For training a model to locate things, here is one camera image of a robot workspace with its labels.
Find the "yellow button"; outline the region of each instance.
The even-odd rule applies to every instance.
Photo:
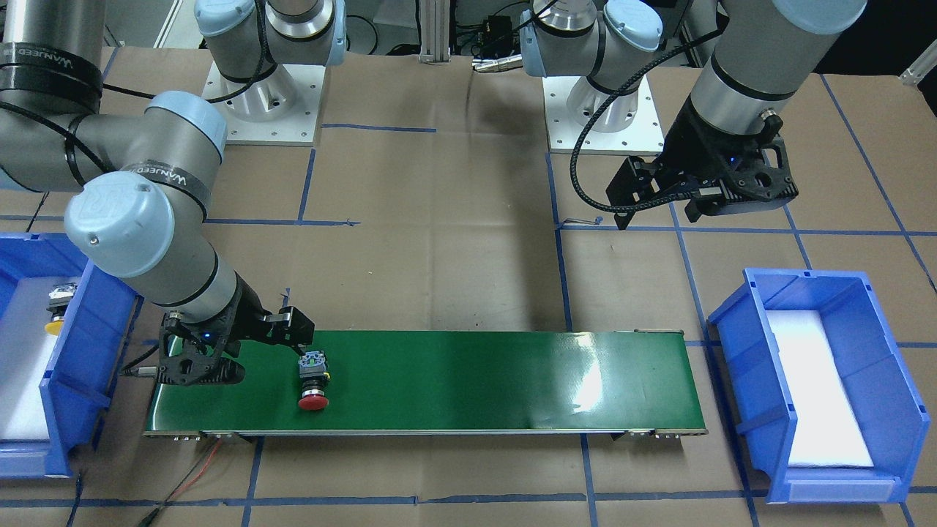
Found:
[[[60,320],[46,324],[46,333],[58,337],[59,333],[62,333],[62,324],[64,324],[64,322]]]

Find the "red button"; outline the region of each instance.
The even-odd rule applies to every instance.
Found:
[[[308,395],[299,399],[299,407],[303,410],[321,410],[329,405],[329,400],[321,395]]]

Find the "light blue joint cover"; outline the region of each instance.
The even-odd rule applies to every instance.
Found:
[[[65,229],[102,271],[127,279],[163,259],[175,216],[159,185],[138,173],[111,172],[92,179],[68,202]]]
[[[345,0],[335,0],[335,31],[332,33],[332,49],[325,66],[341,66],[345,62]]]
[[[205,99],[187,92],[163,92],[150,101],[146,107],[162,108],[179,115],[201,130],[218,151],[218,155],[225,158],[225,140],[228,137],[228,122],[224,116]]]
[[[3,167],[0,167],[0,190],[19,190],[24,192],[31,192],[29,188],[26,188],[13,181],[13,178],[9,176],[7,171],[3,170]]]
[[[199,0],[195,20],[204,37],[217,37],[233,29],[254,12],[254,0]]]
[[[814,35],[837,35],[859,19],[866,0],[772,0],[790,23]]]
[[[537,30],[532,23],[527,23],[533,13],[530,9],[521,13],[521,58],[524,62],[524,71],[531,77],[546,77],[546,67],[543,65],[543,56],[540,55],[540,43],[537,42]]]
[[[644,52],[657,51],[663,22],[651,6],[640,0],[608,0],[605,24],[619,37]]]

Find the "red wire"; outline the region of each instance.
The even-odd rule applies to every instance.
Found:
[[[196,474],[195,477],[193,477],[191,480],[189,480],[188,483],[186,483],[185,485],[183,485],[182,487],[180,487],[176,492],[173,492],[172,494],[170,494],[170,497],[169,497],[170,500],[171,500],[172,498],[174,498],[174,497],[176,497],[176,496],[182,494],[182,493],[185,492],[186,490],[188,490],[189,487],[195,485],[195,482],[196,482],[196,481],[199,481],[199,478],[200,478],[203,474],[205,474],[205,471],[206,471],[206,470],[208,470],[208,465],[212,464],[212,458],[215,457],[215,454],[217,453],[218,448],[220,448],[220,447],[221,447],[221,442],[220,442],[220,441],[218,441],[217,443],[215,443],[215,447],[212,448],[212,453],[208,455],[208,459],[206,459],[206,460],[205,460],[205,464],[201,466],[201,470],[199,471],[199,473]]]

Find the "blue tape line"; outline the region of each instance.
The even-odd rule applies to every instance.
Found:
[[[431,500],[418,500],[417,504],[524,504],[537,502],[584,502],[585,494],[574,492],[559,494],[477,494],[449,496]]]
[[[0,508],[67,508],[75,500],[0,500]]]
[[[699,318],[700,328],[703,330],[703,338],[706,341],[711,341],[709,338],[709,326],[706,323],[706,315],[703,313],[703,302],[700,300],[699,290],[696,288],[696,279],[693,277],[690,253],[687,251],[687,242],[683,238],[683,228],[680,226],[680,220],[677,217],[677,209],[674,207],[674,204],[670,203],[669,206],[670,216],[674,221],[674,228],[677,231],[677,242],[680,245],[680,254],[683,256],[683,265],[686,267],[687,279],[690,281],[690,291],[693,296],[693,304],[696,306],[696,316]],[[742,482],[742,490],[744,491],[745,503],[749,508],[751,525],[752,527],[760,527],[758,511],[755,510],[755,501],[751,494],[749,475],[745,472],[745,463],[742,460],[742,449],[738,444],[736,431],[733,430],[730,425],[732,423],[732,411],[729,407],[729,399],[725,391],[725,386],[722,385],[722,377],[716,367],[716,352],[711,345],[705,346],[705,349],[706,363],[709,367],[709,377],[712,381],[713,391],[716,394],[716,401],[720,407],[720,413],[722,414],[722,427],[725,431],[725,437],[729,440],[729,446],[732,450],[732,459],[736,463],[736,470],[738,471],[738,479]]]
[[[791,230],[794,231],[794,239],[797,240],[797,247],[800,248],[800,256],[804,259],[804,265],[808,269],[812,269],[811,258],[807,255],[807,248],[804,246],[804,240],[800,238],[800,233],[797,231],[797,224],[794,223],[794,217],[791,216],[791,209],[787,208],[787,205],[784,207],[784,215],[787,217],[787,222],[791,224]]]
[[[238,219],[238,218],[208,218],[205,223],[214,225],[300,225],[306,227],[354,227],[361,225],[361,221],[345,220],[312,220],[304,219]]]
[[[254,492],[257,491],[257,475],[260,473],[260,456],[263,454],[264,437],[257,438],[257,444],[254,446],[254,462],[250,466],[250,483],[247,485],[247,504],[244,506],[244,514],[241,516],[241,527],[250,526],[250,506],[254,501]]]
[[[617,231],[613,225],[582,225],[563,224],[559,228],[563,231]],[[723,233],[723,234],[823,234],[836,236],[937,236],[930,231],[847,231],[835,229],[758,229],[754,227],[680,227],[684,233]],[[647,233],[675,233],[674,227],[663,225],[632,225],[629,231]]]
[[[684,492],[600,492],[595,495],[599,502],[633,502],[643,500],[722,500],[744,498],[741,490],[698,490]]]
[[[33,218],[32,215],[25,216],[22,214],[0,215],[0,219],[6,219],[9,221],[29,221],[32,218]],[[65,219],[64,216],[36,216],[36,221],[62,221],[64,219]]]
[[[899,348],[937,348],[937,342],[897,342]]]
[[[411,127],[376,127],[372,125],[353,125],[350,123],[326,123],[323,128],[353,128],[359,130],[380,130],[380,131],[411,131],[422,133],[436,133],[435,128],[411,128]]]
[[[586,502],[591,527],[599,527],[599,510],[595,505],[595,486],[592,482],[592,458],[588,453],[588,435],[579,434],[579,446],[583,451],[583,471],[586,473]]]
[[[114,59],[117,58],[118,52],[120,52],[120,48],[114,48],[113,53],[111,53],[111,58],[108,59],[107,66],[105,66],[104,71],[101,72],[101,81],[107,81],[108,74],[111,73],[111,66],[114,65]]]
[[[557,185],[553,178],[553,160],[550,159],[550,153],[546,157],[546,176],[550,183],[550,205],[553,207],[553,225],[556,227],[553,232],[554,241],[557,244],[557,261],[559,264],[559,289],[563,295],[563,318],[566,321],[566,331],[573,331],[573,309],[570,306],[570,288],[566,281],[566,258],[563,256],[563,236],[559,225],[559,208],[557,205]]]
[[[305,166],[305,182],[303,183],[303,197],[299,202],[299,213],[296,215],[297,224],[303,221],[305,216],[305,202],[309,199],[309,187],[312,186],[312,168],[316,164],[316,149],[309,151],[309,162]]]
[[[308,498],[258,498],[250,506],[281,505],[414,505],[416,496],[376,496],[370,498],[308,497]]]
[[[899,230],[901,230],[904,240],[908,242],[908,247],[911,248],[911,252],[914,254],[917,259],[917,264],[921,266],[921,269],[924,271],[924,274],[927,275],[928,281],[930,282],[930,287],[937,289],[937,285],[934,283],[934,278],[930,274],[928,267],[924,264],[924,259],[921,258],[919,252],[917,252],[917,247],[915,247],[915,242],[912,241],[911,236],[908,235],[908,230],[904,228],[904,222],[901,221],[901,217],[898,215],[898,210],[895,208],[895,205],[891,203],[891,199],[888,198],[888,193],[885,191],[885,186],[882,184],[882,180],[879,178],[878,173],[875,172],[875,167],[872,166],[872,162],[869,159],[869,155],[866,153],[866,149],[862,146],[862,142],[859,141],[859,136],[855,135],[855,130],[853,125],[849,122],[849,118],[846,117],[846,112],[843,111],[842,106],[840,106],[840,101],[836,98],[836,94],[833,93],[833,88],[826,81],[826,75],[820,75],[820,80],[823,81],[823,86],[826,88],[826,92],[829,94],[829,97],[833,99],[833,104],[836,106],[836,111],[840,113],[842,122],[845,123],[846,129],[849,130],[849,135],[852,136],[855,147],[859,149],[859,154],[862,155],[862,159],[866,162],[866,167],[869,169],[869,173],[872,175],[872,179],[875,181],[875,186],[878,187],[879,192],[882,194],[882,197],[885,199],[885,204],[888,205],[888,210],[891,212],[892,217],[895,219],[895,223],[898,224]]]
[[[904,520],[908,523],[908,527],[915,527],[915,519],[911,517],[911,510],[908,509],[908,504],[901,502],[901,512],[904,513]]]
[[[217,507],[247,506],[250,500],[244,498],[211,498],[206,500],[172,501],[167,507]],[[86,507],[153,507],[162,505],[160,500],[115,500],[115,499],[82,499],[81,508]]]

